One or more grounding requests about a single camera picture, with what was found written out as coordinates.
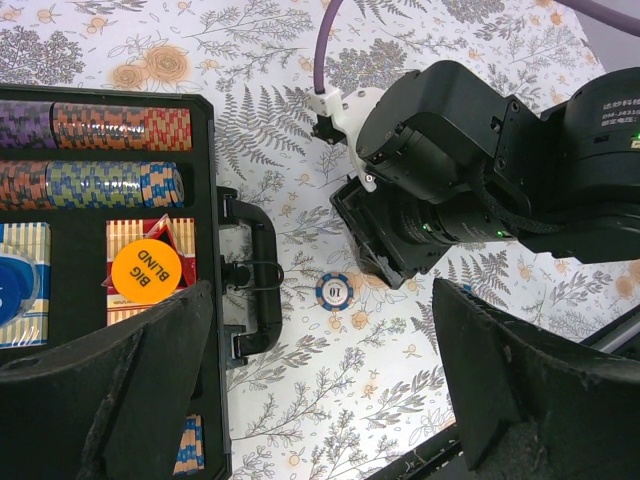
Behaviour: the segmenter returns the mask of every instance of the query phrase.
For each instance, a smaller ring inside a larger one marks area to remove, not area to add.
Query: black cable
[[[516,215],[511,213],[505,207],[503,207],[497,198],[495,198],[485,185],[484,169],[486,162],[478,162],[467,171],[467,184],[471,187],[471,190],[478,196],[482,203],[489,209],[489,211],[498,217],[509,226],[524,230],[531,233],[549,234],[557,233],[564,230],[563,225],[553,225],[543,222],[538,222],[527,217]]]

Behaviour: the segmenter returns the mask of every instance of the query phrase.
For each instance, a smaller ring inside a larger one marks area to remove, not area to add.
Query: case handle
[[[220,229],[237,227],[241,223],[251,228],[255,286],[253,292],[258,303],[258,331],[247,335],[233,335],[233,357],[246,364],[246,357],[271,350],[282,332],[282,306],[280,284],[284,272],[278,264],[276,231],[268,215],[256,205],[238,200],[238,192],[232,188],[217,187],[218,224]]]

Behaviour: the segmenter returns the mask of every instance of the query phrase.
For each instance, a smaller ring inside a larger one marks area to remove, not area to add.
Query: purple poker chip
[[[57,148],[52,102],[0,100],[0,148]]]

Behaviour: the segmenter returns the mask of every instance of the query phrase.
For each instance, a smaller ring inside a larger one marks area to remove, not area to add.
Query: blue poker chip
[[[353,286],[342,273],[327,273],[316,284],[318,304],[330,312],[341,312],[353,303]]]
[[[22,303],[20,281],[9,267],[0,265],[0,326],[9,323]]]
[[[178,167],[175,163],[167,163],[165,165],[169,172],[168,175],[165,176],[164,183],[167,191],[171,195],[171,202],[175,207],[184,207],[184,185]]]

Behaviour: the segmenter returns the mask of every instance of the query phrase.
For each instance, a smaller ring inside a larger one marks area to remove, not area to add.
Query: blue and white poker chip
[[[327,273],[316,284],[318,304],[330,312],[341,312],[353,303],[354,291],[346,275]]]

